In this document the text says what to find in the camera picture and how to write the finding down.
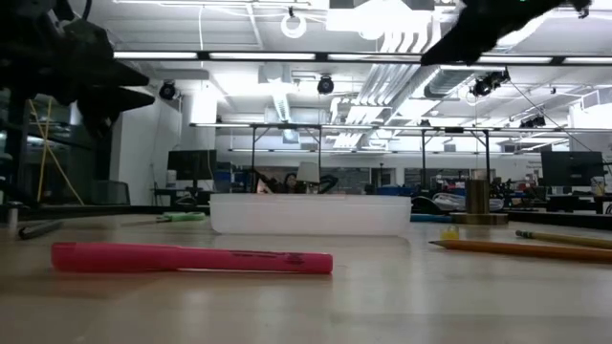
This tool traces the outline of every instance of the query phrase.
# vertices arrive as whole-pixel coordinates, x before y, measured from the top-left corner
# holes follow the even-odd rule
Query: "yellow cable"
[[[49,137],[49,121],[51,119],[51,105],[52,99],[49,98],[49,105],[47,106],[47,121],[45,122],[45,135],[43,135],[42,139],[47,140]],[[40,202],[40,197],[42,196],[42,180],[45,175],[45,162],[47,159],[47,148],[42,150],[42,161],[40,162],[40,178],[38,179],[38,196],[36,197],[36,201]]]
[[[77,194],[77,191],[73,188],[73,185],[70,183],[70,180],[68,180],[68,177],[66,176],[66,174],[64,173],[64,170],[61,168],[61,165],[59,164],[59,161],[57,160],[57,158],[55,157],[55,153],[54,151],[51,150],[51,147],[49,146],[49,143],[47,142],[47,140],[44,138],[44,132],[42,130],[42,126],[40,125],[40,121],[38,120],[38,113],[36,113],[36,109],[34,108],[34,104],[32,103],[32,101],[30,100],[30,107],[32,107],[32,114],[34,115],[34,118],[36,119],[36,126],[38,127],[38,131],[40,132],[40,135],[43,136],[43,141],[45,143],[45,149],[49,151],[49,155],[51,155],[51,158],[54,159],[55,161],[55,166],[57,166],[57,169],[59,170],[59,173],[61,173],[62,177],[64,178],[64,181],[66,181],[66,184],[68,184],[68,187],[70,188],[70,190],[73,192],[73,194],[75,195],[75,197],[78,199],[78,202],[81,205],[85,205],[85,203],[83,202],[83,200],[80,199],[80,197]]]

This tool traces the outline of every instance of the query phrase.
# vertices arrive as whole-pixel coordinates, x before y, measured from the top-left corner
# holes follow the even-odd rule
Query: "cable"
[[[81,19],[87,20],[87,18],[89,18],[89,12],[92,10],[93,2],[93,0],[87,0],[87,2],[85,3],[85,10],[83,10],[83,15],[80,16]]]
[[[32,108],[32,115],[34,115],[34,118],[36,119],[36,126],[38,127],[38,132],[40,133],[41,136],[43,136],[45,133],[42,130],[42,126],[40,125],[40,121],[38,120],[38,113],[36,112],[36,108],[34,107],[34,104],[32,103],[31,99],[30,99],[30,107]],[[54,159],[55,166],[57,166],[57,169],[59,170],[59,173],[64,178],[64,181],[66,181],[66,184],[68,185],[70,190],[73,192],[73,194],[75,195],[75,197],[78,200],[78,202],[81,205],[85,205],[83,200],[81,200],[81,198],[78,196],[77,191],[73,188],[73,185],[70,183],[70,180],[68,179],[68,176],[66,176],[66,174],[64,173],[64,170],[61,168],[61,165],[59,164],[59,161],[55,157],[54,151],[51,150],[51,147],[49,146],[49,142],[46,139],[43,139],[43,141],[44,141],[44,144],[45,144],[45,149],[47,149],[49,151],[49,154],[51,155],[51,158]]]
[[[45,122],[45,135],[43,135],[42,139],[46,140],[49,137],[49,121],[51,119],[51,105],[52,98],[49,98],[49,105],[47,106],[47,121]],[[36,196],[36,201],[40,203],[40,197],[42,196],[42,180],[45,175],[45,160],[47,159],[47,149],[42,150],[42,161],[40,162],[40,177],[38,178],[38,195]]]
[[[548,120],[550,120],[556,127],[558,130],[562,131],[563,133],[565,133],[565,135],[567,135],[568,137],[572,138],[574,141],[576,141],[579,145],[581,145],[582,147],[586,148],[589,152],[593,152],[593,149],[591,149],[590,147],[588,147],[586,144],[582,143],[582,141],[576,139],[576,137],[572,134],[570,134],[567,130],[565,130],[564,127],[558,125],[552,118],[550,118],[548,115],[546,115],[542,110],[540,110],[540,108],[532,102],[531,99],[529,99],[518,87],[516,87],[516,85],[514,85],[514,83],[509,80],[508,82],[510,82],[511,85],[513,85],[515,87],[515,89],[525,98],[525,100],[529,101],[530,104],[532,104],[534,106],[534,108],[545,118],[547,118]],[[612,177],[612,169],[610,169],[610,165],[608,164],[608,161],[604,158],[601,158],[601,160],[603,161],[603,163],[605,163],[605,167],[608,170],[608,173],[610,174],[610,177]]]

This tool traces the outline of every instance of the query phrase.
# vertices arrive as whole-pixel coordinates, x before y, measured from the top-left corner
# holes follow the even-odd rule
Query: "security camera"
[[[320,95],[329,95],[334,92],[334,81],[329,75],[323,75],[318,81],[317,91]]]
[[[174,86],[174,80],[165,80],[160,89],[160,97],[165,100],[174,100],[181,96],[179,90]]]

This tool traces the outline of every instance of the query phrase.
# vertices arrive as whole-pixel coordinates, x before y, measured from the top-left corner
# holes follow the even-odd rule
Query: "fluorescent light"
[[[612,57],[567,57],[563,64],[612,64]]]
[[[323,129],[357,129],[357,130],[367,130],[373,129],[372,125],[321,125]]]
[[[549,64],[552,57],[546,56],[482,56],[478,59],[478,63],[491,64]]]
[[[149,4],[149,5],[161,5],[161,6],[177,6],[177,7],[189,7],[189,6],[246,6],[252,5],[254,7],[278,7],[278,6],[294,6],[294,7],[310,7],[309,2],[302,1],[207,1],[207,0],[113,0],[117,4]]]
[[[247,123],[191,123],[191,126],[208,128],[249,128]]]
[[[197,59],[198,54],[188,52],[115,52],[117,59]]]
[[[315,153],[316,151],[310,151],[308,149],[274,149],[274,152],[278,153]]]
[[[419,127],[414,126],[414,125],[412,125],[412,126],[389,126],[389,125],[385,125],[385,126],[380,127],[379,129],[382,129],[382,130],[417,130],[417,131],[418,130],[422,130]]]
[[[552,142],[547,142],[547,143],[542,143],[539,145],[535,145],[533,147],[529,147],[529,148],[525,148],[525,149],[521,149],[523,151],[533,151],[536,150],[537,148],[542,148],[542,147],[546,147],[547,145],[555,145],[555,144],[559,144],[562,142],[566,142],[568,139],[562,139],[562,140],[556,140],[556,141],[552,141]]]
[[[485,72],[505,72],[506,68],[501,66],[460,66],[460,65],[441,65],[443,71],[485,71]]]
[[[300,53],[210,53],[209,56],[212,60],[315,60],[315,54]]]
[[[421,63],[419,54],[328,54],[330,61]]]

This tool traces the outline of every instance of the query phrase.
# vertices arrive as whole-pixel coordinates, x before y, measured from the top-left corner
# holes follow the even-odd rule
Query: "woman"
[[[306,187],[297,181],[297,174],[289,173],[285,176],[282,191],[283,193],[306,193]]]

